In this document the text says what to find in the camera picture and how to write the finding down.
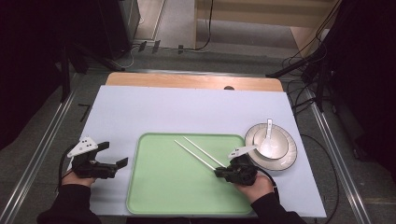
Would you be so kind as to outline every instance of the white plate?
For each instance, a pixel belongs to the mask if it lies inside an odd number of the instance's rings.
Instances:
[[[265,136],[267,130],[267,124],[261,123],[256,124],[251,127],[246,134],[245,144],[246,146],[252,146],[253,144],[258,145],[262,143],[263,136]],[[262,168],[274,171],[286,170],[291,167],[297,159],[297,146],[291,137],[291,135],[279,126],[273,124],[272,133],[274,134],[274,139],[272,139],[271,144],[278,147],[278,153],[276,153],[276,158],[269,159],[264,157],[257,149],[249,151],[249,157]]]

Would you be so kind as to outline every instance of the white table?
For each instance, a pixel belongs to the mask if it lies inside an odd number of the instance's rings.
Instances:
[[[144,133],[233,133],[245,136],[257,123],[273,119],[297,145],[296,162],[285,171],[269,172],[286,210],[302,217],[326,217],[304,145],[285,92],[221,91],[180,88],[102,86],[81,137],[110,148],[100,162],[128,157],[128,166],[114,179],[98,179],[92,187],[91,209],[97,215],[133,216],[126,207],[132,161]]]

